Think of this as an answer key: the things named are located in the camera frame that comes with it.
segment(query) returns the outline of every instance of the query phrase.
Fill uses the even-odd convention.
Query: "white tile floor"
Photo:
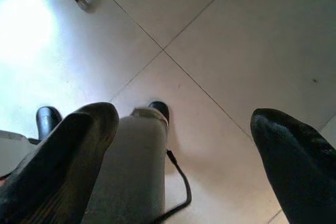
[[[42,105],[123,116],[160,99],[194,196],[169,223],[287,223],[249,118],[278,108],[320,130],[335,114],[335,1],[88,1],[0,0],[1,129],[36,137]],[[167,163],[167,207],[183,195]]]

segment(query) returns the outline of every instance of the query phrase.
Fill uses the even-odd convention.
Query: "black boot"
[[[61,120],[61,115],[54,107],[39,108],[36,112],[38,139],[45,139]]]
[[[169,124],[169,109],[168,106],[164,102],[155,101],[149,104],[150,108],[157,109],[161,112],[161,114],[167,119],[167,122]]]

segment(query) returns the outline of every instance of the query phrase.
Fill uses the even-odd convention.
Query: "power cord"
[[[166,212],[165,214],[157,217],[156,219],[154,219],[151,224],[158,224],[158,223],[162,223],[163,221],[165,221],[166,219],[168,219],[169,217],[171,217],[172,215],[176,214],[177,212],[181,211],[182,209],[186,208],[188,205],[190,205],[191,200],[192,200],[192,195],[191,195],[191,189],[190,189],[190,185],[188,182],[187,177],[185,176],[185,174],[183,173],[183,171],[181,170],[180,166],[177,163],[177,160],[173,154],[172,151],[167,150],[167,156],[169,157],[170,161],[175,165],[177,171],[179,172],[179,174],[181,175],[181,177],[183,178],[183,182],[185,185],[185,189],[186,189],[186,193],[187,193],[187,199],[185,200],[185,202],[183,202],[182,204],[174,207],[173,209],[169,210],[168,212]]]

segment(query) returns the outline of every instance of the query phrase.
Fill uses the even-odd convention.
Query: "black shoe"
[[[150,108],[157,109],[161,112],[161,114],[167,119],[169,124],[169,109],[168,106],[164,102],[155,101],[149,104]]]
[[[36,112],[38,139],[45,139],[61,120],[61,115],[54,107],[39,108]]]

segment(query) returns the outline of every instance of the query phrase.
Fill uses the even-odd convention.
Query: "foot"
[[[54,107],[39,108],[36,112],[38,139],[45,139],[61,120],[61,115]]]
[[[167,122],[169,124],[169,109],[168,106],[164,102],[155,101],[149,104],[150,108],[157,109],[161,112],[161,114],[167,119]]]

